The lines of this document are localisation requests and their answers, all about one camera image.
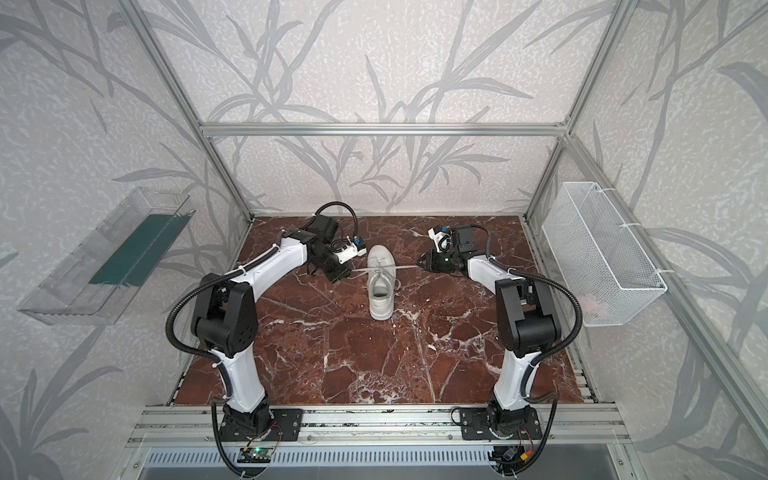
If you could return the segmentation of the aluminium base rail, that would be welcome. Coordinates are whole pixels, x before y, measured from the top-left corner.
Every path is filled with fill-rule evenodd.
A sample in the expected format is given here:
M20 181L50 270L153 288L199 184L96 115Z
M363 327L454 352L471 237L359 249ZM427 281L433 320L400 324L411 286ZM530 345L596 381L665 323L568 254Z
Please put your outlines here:
M306 406L295 442L287 446L449 445L467 441L501 444L504 440L463 440L458 409L424 405ZM627 444L629 432L610 403L564 404L557 408L548 436L556 444ZM208 447L214 445L210 410L198 406L148 407L128 437L129 447Z

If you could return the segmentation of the black mounting plate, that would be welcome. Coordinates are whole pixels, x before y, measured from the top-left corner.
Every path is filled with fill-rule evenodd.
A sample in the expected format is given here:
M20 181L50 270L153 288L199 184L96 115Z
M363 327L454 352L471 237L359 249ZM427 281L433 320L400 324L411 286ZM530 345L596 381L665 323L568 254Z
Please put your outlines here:
M518 410L459 408L458 424L463 440L540 440L543 437L537 411L526 406Z
M295 442L298 440L303 413L299 408L262 408L244 413L226 407L223 422L219 425L219 436L224 442Z

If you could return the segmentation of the clear plastic wall bin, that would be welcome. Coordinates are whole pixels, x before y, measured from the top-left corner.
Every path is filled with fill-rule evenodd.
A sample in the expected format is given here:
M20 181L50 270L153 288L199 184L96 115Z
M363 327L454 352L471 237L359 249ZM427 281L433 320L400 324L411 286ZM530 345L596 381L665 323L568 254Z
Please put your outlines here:
M194 214L188 194L135 188L18 311L46 325L115 324Z

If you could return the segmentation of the white sneaker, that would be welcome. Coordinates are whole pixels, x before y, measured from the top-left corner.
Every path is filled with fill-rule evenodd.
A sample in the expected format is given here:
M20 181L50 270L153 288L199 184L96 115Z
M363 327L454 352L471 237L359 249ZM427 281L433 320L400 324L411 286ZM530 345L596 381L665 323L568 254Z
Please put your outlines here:
M396 263L383 245L373 246L367 257L369 311L377 321L389 320L394 312Z

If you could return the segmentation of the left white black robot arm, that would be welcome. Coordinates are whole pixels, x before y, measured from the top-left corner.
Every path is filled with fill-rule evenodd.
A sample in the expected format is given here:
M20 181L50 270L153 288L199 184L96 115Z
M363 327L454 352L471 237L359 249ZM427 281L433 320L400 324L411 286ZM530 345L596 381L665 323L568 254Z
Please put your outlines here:
M280 232L254 259L225 274L205 276L171 308L166 338L178 351L212 362L225 389L221 402L227 427L251 439L267 436L275 423L254 360L257 300L301 266L338 282L350 276L350 261L365 254L356 212L345 202L331 201L304 225Z

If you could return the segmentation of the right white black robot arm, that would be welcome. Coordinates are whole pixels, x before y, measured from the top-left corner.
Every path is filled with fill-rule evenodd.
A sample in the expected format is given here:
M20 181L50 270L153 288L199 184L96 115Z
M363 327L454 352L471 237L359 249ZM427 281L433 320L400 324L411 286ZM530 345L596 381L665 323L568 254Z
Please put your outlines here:
M473 237L480 225L436 226L428 231L434 247L419 259L422 269L460 274L495 295L496 323L504 348L502 372L484 408L460 407L458 426L464 440L538 440L545 444L550 425L542 425L536 404L551 404L555 391L539 397L532 385L543 361L567 348L583 325L576 296L564 285L541 274L525 273L504 265L488 250L480 250Z

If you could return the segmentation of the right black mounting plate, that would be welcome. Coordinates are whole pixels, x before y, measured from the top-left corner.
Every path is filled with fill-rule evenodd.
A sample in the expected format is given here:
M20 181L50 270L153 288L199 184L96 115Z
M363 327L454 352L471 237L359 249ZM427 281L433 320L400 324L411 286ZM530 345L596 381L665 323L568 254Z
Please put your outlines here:
M518 410L459 408L458 424L463 440L540 440L543 437L537 411L526 406Z

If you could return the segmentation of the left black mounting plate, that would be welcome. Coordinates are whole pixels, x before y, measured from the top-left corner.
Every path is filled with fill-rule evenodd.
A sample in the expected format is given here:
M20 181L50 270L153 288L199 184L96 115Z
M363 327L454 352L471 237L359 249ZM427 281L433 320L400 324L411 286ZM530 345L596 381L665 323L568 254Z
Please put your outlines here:
M262 408L244 413L226 407L223 422L219 425L219 436L224 442L295 442L298 440L303 413L299 408Z

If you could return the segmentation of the left electronics board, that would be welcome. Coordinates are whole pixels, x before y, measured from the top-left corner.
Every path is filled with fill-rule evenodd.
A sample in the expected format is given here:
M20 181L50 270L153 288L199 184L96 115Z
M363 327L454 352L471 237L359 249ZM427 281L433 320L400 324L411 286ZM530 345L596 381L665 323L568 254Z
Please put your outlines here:
M242 465L268 464L275 454L274 447L243 447L237 455L237 463Z

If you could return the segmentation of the aluminium frame crossbar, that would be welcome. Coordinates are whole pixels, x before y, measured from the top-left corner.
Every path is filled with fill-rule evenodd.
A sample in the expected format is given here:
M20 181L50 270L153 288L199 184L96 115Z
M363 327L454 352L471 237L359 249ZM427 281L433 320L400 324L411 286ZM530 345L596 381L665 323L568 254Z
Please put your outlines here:
M561 136L562 123L204 123L209 137L225 136Z

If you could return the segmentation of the pink object in basket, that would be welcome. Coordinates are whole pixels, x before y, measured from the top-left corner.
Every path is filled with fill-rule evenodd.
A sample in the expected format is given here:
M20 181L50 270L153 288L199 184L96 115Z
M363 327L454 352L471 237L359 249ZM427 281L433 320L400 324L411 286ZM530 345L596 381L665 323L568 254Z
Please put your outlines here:
M606 304L592 294L579 297L579 303L585 317L599 318L604 314L606 309Z

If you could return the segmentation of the right electronics board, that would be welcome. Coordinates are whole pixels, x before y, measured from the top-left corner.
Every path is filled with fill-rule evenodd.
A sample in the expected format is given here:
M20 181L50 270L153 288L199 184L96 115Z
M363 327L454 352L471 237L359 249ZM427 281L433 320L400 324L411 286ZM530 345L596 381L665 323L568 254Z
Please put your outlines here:
M532 448L527 449L522 445L494 446L489 454L489 460L505 465L525 463L534 455Z

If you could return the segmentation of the electronics board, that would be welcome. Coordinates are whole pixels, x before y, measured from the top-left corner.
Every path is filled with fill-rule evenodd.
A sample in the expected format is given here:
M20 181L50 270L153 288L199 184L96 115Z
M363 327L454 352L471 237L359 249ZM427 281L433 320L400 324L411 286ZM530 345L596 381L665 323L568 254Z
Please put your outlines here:
M489 454L489 460L505 465L525 463L534 455L532 448L527 449L522 445L494 446Z
M275 454L274 447L243 447L237 455L237 463L242 465L268 464Z

